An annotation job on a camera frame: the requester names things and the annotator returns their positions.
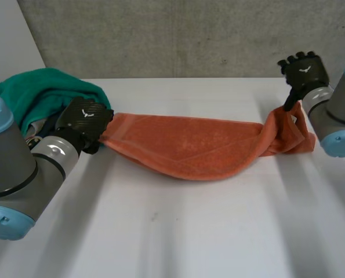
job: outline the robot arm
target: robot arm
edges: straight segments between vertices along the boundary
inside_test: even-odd
[[[329,85],[328,74],[314,52],[298,52],[278,64],[292,89],[284,104],[289,111],[298,100],[310,120],[324,151],[345,157],[345,71],[336,89]]]
[[[82,151],[95,153],[113,111],[75,98],[56,131],[30,152],[12,113],[0,99],[0,239],[23,238],[76,165]]]

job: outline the towel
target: towel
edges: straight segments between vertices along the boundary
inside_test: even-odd
[[[279,107],[264,125],[229,120],[118,113],[100,141],[148,169],[185,180],[231,177],[259,156],[311,152],[300,103]]]
[[[103,90],[54,68],[14,75],[0,83],[0,97],[14,115],[23,136],[29,124],[64,110],[75,97],[92,98],[110,109]]]

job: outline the white logo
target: white logo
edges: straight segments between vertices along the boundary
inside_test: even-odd
[[[87,117],[92,117],[94,114],[87,114],[86,112],[85,112],[85,110],[83,110],[82,109],[82,113],[83,113],[83,115],[85,116],[85,118],[87,118]]]
[[[299,71],[301,72],[305,72],[307,74],[307,72],[311,69],[311,66],[309,65],[309,67],[307,69],[299,69]]]

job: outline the green fabric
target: green fabric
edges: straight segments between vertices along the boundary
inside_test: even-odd
[[[62,111],[74,97],[92,98],[110,108],[104,91],[54,68],[14,75],[0,83],[0,97],[11,109],[22,135],[30,123]]]

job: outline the white wall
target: white wall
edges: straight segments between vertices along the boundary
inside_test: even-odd
[[[0,81],[44,66],[16,0],[0,0]]]

